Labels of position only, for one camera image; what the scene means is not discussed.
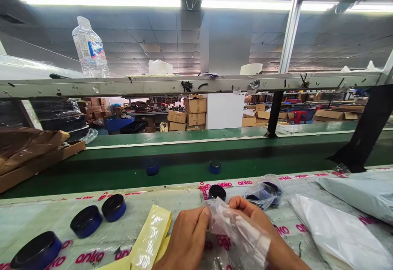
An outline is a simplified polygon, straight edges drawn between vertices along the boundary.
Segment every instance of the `plastic bottle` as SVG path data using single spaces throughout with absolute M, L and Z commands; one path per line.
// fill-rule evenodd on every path
M 91 29 L 90 21 L 77 17 L 78 24 L 73 31 L 75 47 L 85 77 L 109 77 L 108 63 L 100 37 Z

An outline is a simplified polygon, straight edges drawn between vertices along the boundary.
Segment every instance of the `clear plastic bag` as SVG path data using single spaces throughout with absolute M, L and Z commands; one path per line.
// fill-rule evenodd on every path
M 98 131 L 96 129 L 89 129 L 89 132 L 83 138 L 80 138 L 79 141 L 85 141 L 85 144 L 89 144 L 98 136 Z
M 269 174 L 259 180 L 255 185 L 250 186 L 243 197 L 262 210 L 265 210 L 269 206 L 278 206 L 283 194 L 284 189 L 278 177 L 274 174 Z
M 332 270 L 392 269 L 391 254 L 357 217 L 299 194 L 289 202 Z
M 264 269 L 270 236 L 245 220 L 219 197 L 206 200 L 205 203 L 212 214 L 210 233 L 227 236 L 235 245 L 232 259 L 237 259 L 237 264 L 244 269 Z

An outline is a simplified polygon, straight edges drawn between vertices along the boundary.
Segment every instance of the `white plastic bag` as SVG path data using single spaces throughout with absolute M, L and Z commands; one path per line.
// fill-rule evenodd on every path
M 392 269 L 392 256 L 358 218 L 299 194 L 289 202 L 333 270 Z
M 283 194 L 284 189 L 278 177 L 274 174 L 268 174 L 262 177 L 256 184 L 250 186 L 243 194 L 243 197 L 265 210 L 269 206 L 278 206 Z
M 228 236 L 240 254 L 244 269 L 264 269 L 271 238 L 261 228 L 247 222 L 219 197 L 206 200 L 210 208 L 210 233 Z
M 161 60 L 149 60 L 150 75 L 168 75 L 173 73 L 173 65 Z
M 393 225 L 392 183 L 371 178 L 323 178 L 318 183 L 358 210 Z

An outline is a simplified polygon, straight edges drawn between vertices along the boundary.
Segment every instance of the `fluorescent light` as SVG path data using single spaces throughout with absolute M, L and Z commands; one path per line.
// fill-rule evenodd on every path
M 338 2 L 304 1 L 302 11 L 326 11 Z M 290 0 L 202 0 L 202 8 L 216 9 L 248 9 L 248 10 L 281 10 L 291 9 Z
M 327 11 L 337 5 L 339 2 L 315 2 L 303 1 L 302 11 Z
M 44 6 L 180 7 L 180 0 L 21 0 Z
M 247 10 L 284 10 L 289 11 L 288 0 L 202 0 L 202 8 L 247 9 Z
M 346 12 L 357 13 L 393 13 L 393 2 L 360 2 L 353 5 Z

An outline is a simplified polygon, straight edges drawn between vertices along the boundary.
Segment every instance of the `stacked cardboard box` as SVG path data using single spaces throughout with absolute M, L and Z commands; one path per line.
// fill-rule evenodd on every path
M 105 98 L 83 98 L 78 101 L 79 109 L 86 114 L 85 118 L 88 123 L 111 115 L 110 111 L 106 111 Z
M 168 112 L 169 131 L 185 131 L 186 119 L 187 119 L 186 113 L 169 110 Z
M 184 100 L 184 107 L 187 114 L 187 130 L 205 129 L 208 108 L 207 99 L 202 95 L 190 95 L 189 99 Z

